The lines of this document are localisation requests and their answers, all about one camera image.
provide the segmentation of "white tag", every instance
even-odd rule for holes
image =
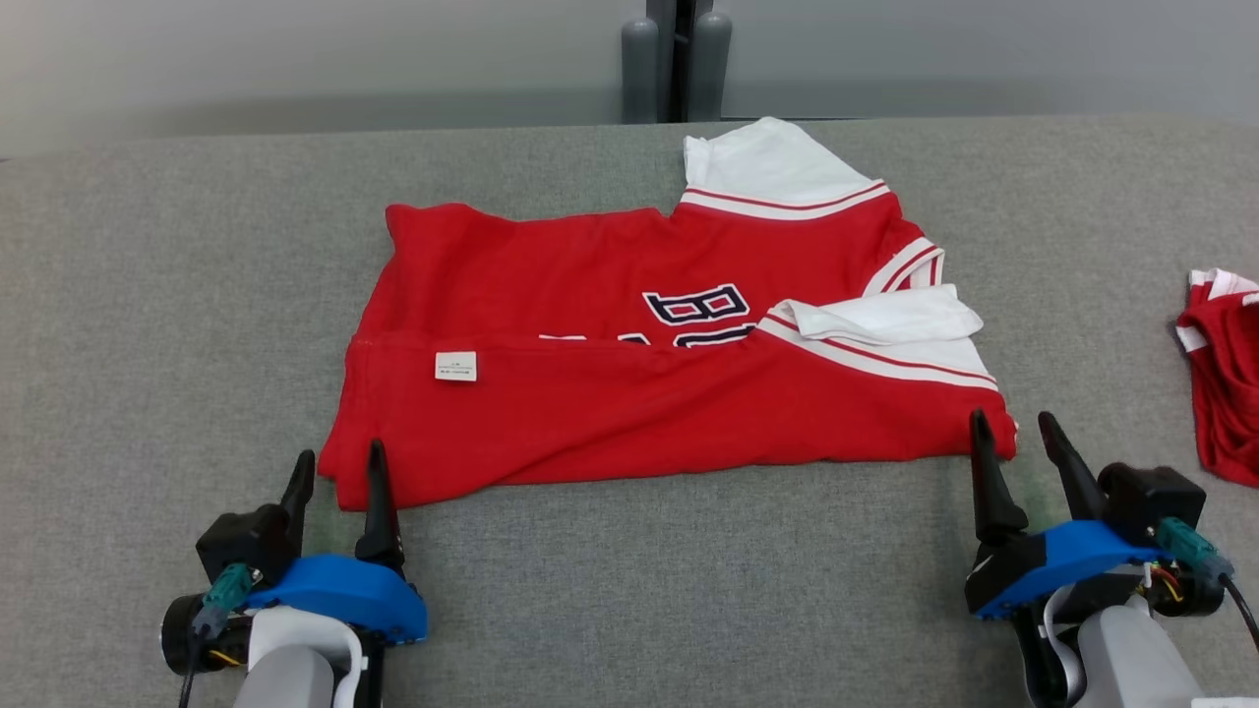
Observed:
[[[476,380],[476,351],[438,351],[438,380]]]

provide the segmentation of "gray table surface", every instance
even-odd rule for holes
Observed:
[[[217,137],[0,165],[0,705],[174,705],[157,625],[193,543],[319,447],[390,246],[383,209],[655,205],[729,125]],[[1178,118],[811,123],[895,189],[986,321],[1015,417],[1097,467],[1172,465],[1259,602],[1259,490],[1201,471],[1167,325],[1190,268],[1259,275],[1259,130]],[[845,435],[836,430],[836,435]],[[1025,435],[1011,488],[1065,519]],[[361,517],[321,481],[307,549]],[[966,614],[963,459],[491,489],[402,514],[431,640],[390,705],[1021,704],[1012,632]],[[1167,621],[1212,694],[1259,695],[1231,605]],[[242,675],[199,679],[230,705]]]

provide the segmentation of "wire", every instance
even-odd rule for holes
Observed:
[[[193,698],[193,677],[196,675],[196,664],[201,655],[201,644],[209,627],[203,626],[193,639],[188,640],[188,673],[184,674],[184,687],[179,689],[179,708],[188,708],[188,702]]]
[[[1172,600],[1177,605],[1180,605],[1181,602],[1185,602],[1185,597],[1181,593],[1176,592],[1176,586],[1173,586],[1171,582],[1168,582],[1167,578],[1160,578],[1160,580],[1163,581],[1163,585],[1167,586],[1167,592],[1172,593]]]
[[[239,666],[240,665],[240,661],[237,661],[235,659],[228,656],[227,654],[219,651],[218,649],[212,649],[212,650],[206,651],[206,654],[209,654],[210,656],[214,656],[215,659],[219,659],[220,661],[225,661],[228,664],[228,666]]]
[[[1167,586],[1167,590],[1172,593],[1172,600],[1175,600],[1177,605],[1185,602],[1185,597],[1180,593],[1180,581],[1176,580],[1176,576],[1173,576],[1170,571],[1160,568],[1158,566],[1151,566],[1149,574],[1163,581],[1163,585]]]
[[[1233,602],[1236,603],[1238,611],[1241,612],[1241,620],[1246,624],[1246,629],[1250,630],[1250,639],[1255,641],[1255,649],[1259,650],[1259,624],[1255,624],[1255,616],[1250,612],[1246,598],[1241,597],[1241,591],[1238,590],[1238,586],[1228,573],[1220,573],[1220,585],[1233,596]]]

